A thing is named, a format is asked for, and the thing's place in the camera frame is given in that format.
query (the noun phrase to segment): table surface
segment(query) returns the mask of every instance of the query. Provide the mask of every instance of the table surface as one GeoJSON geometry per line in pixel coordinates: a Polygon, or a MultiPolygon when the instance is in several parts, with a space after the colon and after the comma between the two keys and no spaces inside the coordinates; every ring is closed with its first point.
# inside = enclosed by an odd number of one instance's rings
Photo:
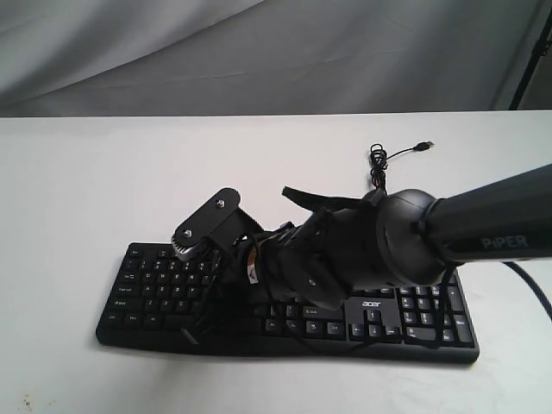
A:
{"type": "MultiPolygon", "coordinates": [[[[497,263],[461,269],[471,367],[156,354],[94,337],[128,244],[167,242],[219,188],[270,229],[307,217],[284,185],[362,196],[372,143],[433,141],[391,162],[388,189],[447,197],[550,163],[550,131],[552,111],[0,120],[0,411],[550,412],[550,322],[497,263]]],[[[524,266],[551,296],[551,262],[524,266]]]]}

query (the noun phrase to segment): keyboard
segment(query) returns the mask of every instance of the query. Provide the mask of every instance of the keyboard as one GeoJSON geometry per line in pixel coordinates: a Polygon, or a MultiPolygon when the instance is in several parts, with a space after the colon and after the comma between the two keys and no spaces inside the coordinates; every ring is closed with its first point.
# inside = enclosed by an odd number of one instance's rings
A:
{"type": "Polygon", "coordinates": [[[103,345],[179,354],[313,355],[290,337],[292,331],[327,354],[376,342],[348,357],[468,364],[479,356],[457,273],[447,286],[450,307],[442,346],[434,349],[412,342],[436,338],[438,285],[355,292],[339,310],[300,298],[277,303],[278,309],[260,304],[192,345],[180,329],[193,321],[212,277],[211,263],[182,262],[170,244],[130,244],[97,325],[97,339],[103,345]]]}

